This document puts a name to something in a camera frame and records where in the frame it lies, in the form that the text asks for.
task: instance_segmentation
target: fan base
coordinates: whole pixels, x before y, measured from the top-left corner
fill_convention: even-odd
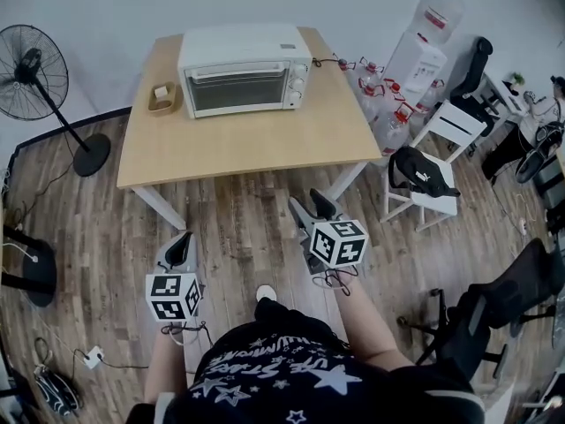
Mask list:
[[[41,249],[35,250],[28,247],[26,253],[30,256],[37,256],[37,262],[33,262],[29,257],[24,256],[22,274],[25,279],[31,279],[46,284],[53,291],[52,293],[26,291],[29,300],[37,307],[46,307],[55,297],[57,287],[57,265],[55,263],[55,253],[49,244],[43,240],[37,240]]]
[[[90,151],[79,146],[72,162],[75,172],[82,178],[92,176],[106,163],[111,147],[109,138],[103,133],[95,133],[84,142]]]

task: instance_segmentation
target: black floor trim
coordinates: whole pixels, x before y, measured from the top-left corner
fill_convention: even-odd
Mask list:
[[[112,110],[112,111],[108,111],[106,113],[102,113],[101,115],[96,115],[96,116],[93,116],[93,117],[88,117],[86,119],[81,119],[80,121],[77,121],[75,123],[71,123],[70,126],[73,129],[78,129],[80,127],[84,127],[85,125],[100,123],[101,121],[105,121],[107,119],[112,119],[113,117],[122,117],[122,116],[125,116],[125,115],[129,115],[131,112],[132,112],[132,107],[125,107],[123,109]],[[32,139],[29,139],[29,140],[26,140],[22,143],[19,143],[16,146],[16,149],[14,150],[13,154],[10,156],[10,161],[8,162],[8,172],[9,172],[9,174],[11,175],[11,169],[14,165],[16,157],[18,157],[19,151],[22,148],[26,148],[28,146],[31,146],[34,143],[37,143],[39,141],[44,141],[48,138],[54,137],[55,135],[59,135],[63,132],[65,132],[65,129],[63,127],[58,127],[57,129],[53,129],[52,131],[42,133],[41,135],[38,135],[37,137],[33,137]],[[7,192],[8,192],[7,190],[2,191],[2,199],[3,199],[4,205],[7,201]]]

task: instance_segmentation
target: power strip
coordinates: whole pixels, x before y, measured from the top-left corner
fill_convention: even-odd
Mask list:
[[[95,345],[94,348],[88,353],[88,355],[84,357],[85,364],[90,370],[98,366],[100,361],[102,361],[103,359],[104,353],[98,345]]]

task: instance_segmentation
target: white sneaker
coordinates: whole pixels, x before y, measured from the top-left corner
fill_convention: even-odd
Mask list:
[[[261,300],[263,297],[267,297],[268,299],[276,301],[276,292],[275,289],[273,289],[271,286],[263,284],[257,289],[257,294],[255,295],[255,297],[257,298],[257,303],[259,303],[259,300]]]

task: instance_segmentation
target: black stand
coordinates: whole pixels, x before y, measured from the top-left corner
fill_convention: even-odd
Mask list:
[[[35,87],[39,90],[45,102],[59,118],[64,128],[69,131],[71,136],[79,143],[79,148],[74,154],[72,166],[75,172],[82,178],[92,176],[95,174],[105,163],[109,156],[110,141],[109,138],[103,133],[95,133],[86,140],[82,140],[78,134],[67,123],[67,120],[61,114],[53,100],[49,97],[49,93],[38,79],[34,80]]]
[[[27,246],[26,253],[37,257],[37,262],[24,256],[23,276],[2,274],[2,285],[27,292],[31,302],[37,307],[46,307],[55,296],[57,287],[57,265],[55,253],[44,240],[28,237],[22,232],[4,226],[4,235]]]

